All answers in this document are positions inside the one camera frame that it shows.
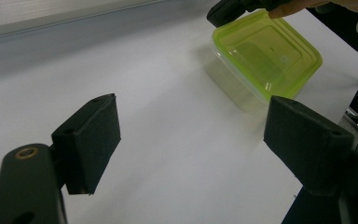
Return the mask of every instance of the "brass screw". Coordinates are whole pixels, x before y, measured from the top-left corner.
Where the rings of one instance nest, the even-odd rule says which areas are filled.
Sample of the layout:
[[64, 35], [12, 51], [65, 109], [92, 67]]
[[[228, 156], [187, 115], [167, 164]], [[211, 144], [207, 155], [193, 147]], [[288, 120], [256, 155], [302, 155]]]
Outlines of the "brass screw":
[[26, 160], [32, 158], [39, 152], [39, 148], [37, 147], [26, 147], [18, 151], [15, 155], [17, 160]]

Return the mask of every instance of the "finger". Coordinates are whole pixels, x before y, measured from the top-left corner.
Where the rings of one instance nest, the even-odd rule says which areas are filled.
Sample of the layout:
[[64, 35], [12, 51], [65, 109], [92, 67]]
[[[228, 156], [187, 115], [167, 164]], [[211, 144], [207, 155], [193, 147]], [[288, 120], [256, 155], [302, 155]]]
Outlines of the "finger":
[[292, 0], [286, 4], [271, 10], [268, 15], [272, 19], [280, 18], [295, 14], [306, 7], [317, 6], [324, 3], [325, 0]]

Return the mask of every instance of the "human hand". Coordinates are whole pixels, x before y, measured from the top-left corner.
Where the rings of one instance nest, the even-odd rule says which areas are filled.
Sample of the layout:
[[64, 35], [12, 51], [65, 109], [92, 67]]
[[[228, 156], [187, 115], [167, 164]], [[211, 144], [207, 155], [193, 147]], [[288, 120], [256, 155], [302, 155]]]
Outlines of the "human hand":
[[[358, 12], [358, 0], [333, 0], [331, 2]], [[276, 19], [295, 14], [306, 7], [318, 7], [326, 3], [328, 1], [325, 0], [292, 0], [271, 10], [268, 14], [270, 18]]]

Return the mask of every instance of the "green plastic container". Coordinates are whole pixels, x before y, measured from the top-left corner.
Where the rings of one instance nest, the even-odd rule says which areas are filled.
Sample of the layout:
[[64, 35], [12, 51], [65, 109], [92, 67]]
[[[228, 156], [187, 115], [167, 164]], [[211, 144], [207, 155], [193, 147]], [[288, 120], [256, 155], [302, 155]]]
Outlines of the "green plastic container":
[[270, 19], [264, 9], [215, 29], [213, 46], [235, 77], [215, 80], [231, 98], [228, 88], [239, 84], [222, 80], [240, 82], [265, 103], [271, 95], [294, 98], [322, 65], [316, 48], [284, 19]]

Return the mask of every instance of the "translucent lid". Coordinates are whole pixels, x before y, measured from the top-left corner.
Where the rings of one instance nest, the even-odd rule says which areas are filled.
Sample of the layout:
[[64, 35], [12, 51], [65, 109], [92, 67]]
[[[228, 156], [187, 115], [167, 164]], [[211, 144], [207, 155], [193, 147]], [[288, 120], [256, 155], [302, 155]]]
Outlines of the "translucent lid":
[[322, 65], [322, 57], [284, 19], [266, 10], [221, 26], [213, 32], [215, 52], [252, 93], [293, 98]]

